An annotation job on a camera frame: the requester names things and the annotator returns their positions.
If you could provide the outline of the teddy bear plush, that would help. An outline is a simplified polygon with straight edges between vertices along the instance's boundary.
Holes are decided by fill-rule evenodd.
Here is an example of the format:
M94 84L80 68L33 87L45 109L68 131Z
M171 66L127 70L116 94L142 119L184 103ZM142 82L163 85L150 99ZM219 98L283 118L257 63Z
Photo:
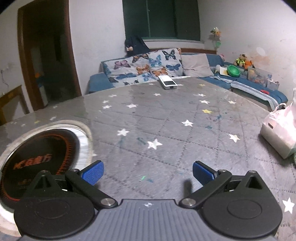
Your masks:
M240 54L240 56L234 61L234 65L243 68L245 71L247 71L249 67L255 68L252 61L249 60L245 54Z

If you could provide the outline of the round induction cooker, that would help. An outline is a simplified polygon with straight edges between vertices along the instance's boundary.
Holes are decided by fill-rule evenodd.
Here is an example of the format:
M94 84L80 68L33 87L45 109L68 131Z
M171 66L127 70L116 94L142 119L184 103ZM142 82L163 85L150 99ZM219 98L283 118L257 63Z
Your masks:
M28 131L1 152L1 235L20 237L14 209L42 170L63 175L92 161L90 128L77 120L59 120Z

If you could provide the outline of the green bowl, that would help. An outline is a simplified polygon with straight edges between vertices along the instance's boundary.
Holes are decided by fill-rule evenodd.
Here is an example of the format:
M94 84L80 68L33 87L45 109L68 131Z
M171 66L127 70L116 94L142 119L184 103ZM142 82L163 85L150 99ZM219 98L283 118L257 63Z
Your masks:
M227 73L231 77L238 78L240 76L240 70L235 65L229 65L227 67Z

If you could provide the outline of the white small device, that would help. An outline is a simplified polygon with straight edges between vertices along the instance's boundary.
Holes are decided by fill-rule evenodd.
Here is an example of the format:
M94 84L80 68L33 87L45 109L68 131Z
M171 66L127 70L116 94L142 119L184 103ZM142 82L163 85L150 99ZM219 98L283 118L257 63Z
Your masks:
M165 90L177 89L177 87L178 87L177 83L175 83L175 81L172 80L172 78L170 78L170 76L160 75L160 76L158 76L158 78L159 78L159 82L160 82L161 86L163 87L163 89L165 89Z

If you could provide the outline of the blue sofa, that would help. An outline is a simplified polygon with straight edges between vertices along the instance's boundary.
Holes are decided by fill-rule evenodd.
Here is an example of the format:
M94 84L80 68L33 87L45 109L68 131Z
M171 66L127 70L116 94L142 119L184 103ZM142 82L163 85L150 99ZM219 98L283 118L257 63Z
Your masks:
M218 68L224 67L224 61L219 55L206 54L206 56L208 58L208 62L212 72L215 67L218 67ZM214 74L213 76L203 77L200 79L206 80L211 84L218 85L227 90L231 88L240 89L259 99L262 99L263 101L267 101L271 109L275 109L277 105L281 103L286 103L288 101L287 97L282 92L278 90L273 90L268 86L263 87L262 85L253 83L246 78L241 78L241 77L235 78L228 75L227 76L220 75L219 73L214 73L214 72L213 74ZM90 77L90 80L88 83L89 93L106 90L109 88L114 88L114 86L111 84L111 82L109 82L104 71L102 73L98 73Z

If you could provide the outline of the clear toy storage box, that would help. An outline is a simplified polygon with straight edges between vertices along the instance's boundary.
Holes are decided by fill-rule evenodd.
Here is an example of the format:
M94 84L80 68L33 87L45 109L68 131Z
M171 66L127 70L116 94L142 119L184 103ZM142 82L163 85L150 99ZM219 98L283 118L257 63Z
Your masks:
M267 87L267 82L272 80L272 76L272 73L259 68L248 67L247 70L247 79L263 87Z

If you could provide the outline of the wooden side table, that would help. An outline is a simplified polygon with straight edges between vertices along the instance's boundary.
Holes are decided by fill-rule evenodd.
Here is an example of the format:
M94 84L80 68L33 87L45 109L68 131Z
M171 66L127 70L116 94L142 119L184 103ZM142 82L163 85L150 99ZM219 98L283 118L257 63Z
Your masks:
M29 113L21 85L1 96L1 126Z

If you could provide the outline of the white plastic bag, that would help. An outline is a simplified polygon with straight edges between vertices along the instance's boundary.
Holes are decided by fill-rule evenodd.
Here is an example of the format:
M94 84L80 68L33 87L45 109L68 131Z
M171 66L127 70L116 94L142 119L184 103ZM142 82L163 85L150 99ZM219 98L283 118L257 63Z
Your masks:
M295 154L295 95L290 105L281 103L267 115L260 134L283 159Z

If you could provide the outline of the grey star patterned mat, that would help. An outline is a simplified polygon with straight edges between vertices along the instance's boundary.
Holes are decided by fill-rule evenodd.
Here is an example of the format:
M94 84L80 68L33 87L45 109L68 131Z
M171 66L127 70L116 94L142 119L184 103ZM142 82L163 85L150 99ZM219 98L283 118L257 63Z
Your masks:
M268 111L201 79L164 90L144 83L88 94L27 114L1 127L1 150L55 121L88 126L92 160L104 176L97 187L117 200L180 200L200 187L194 161L234 175L257 171L283 211L279 240L295 240L295 165L259 134Z

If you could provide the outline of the grey pillow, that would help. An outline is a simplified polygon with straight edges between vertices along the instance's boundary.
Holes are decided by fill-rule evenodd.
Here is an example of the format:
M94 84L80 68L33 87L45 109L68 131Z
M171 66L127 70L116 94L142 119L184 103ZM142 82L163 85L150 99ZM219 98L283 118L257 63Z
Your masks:
M182 55L184 75L190 77L213 76L206 54Z

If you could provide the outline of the black bag on sofa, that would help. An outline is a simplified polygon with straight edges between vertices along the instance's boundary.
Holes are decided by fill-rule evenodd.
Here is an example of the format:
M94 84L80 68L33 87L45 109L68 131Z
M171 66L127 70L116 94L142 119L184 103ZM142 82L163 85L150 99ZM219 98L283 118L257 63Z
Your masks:
M149 47L139 36L131 36L125 40L127 56L135 56L150 52Z

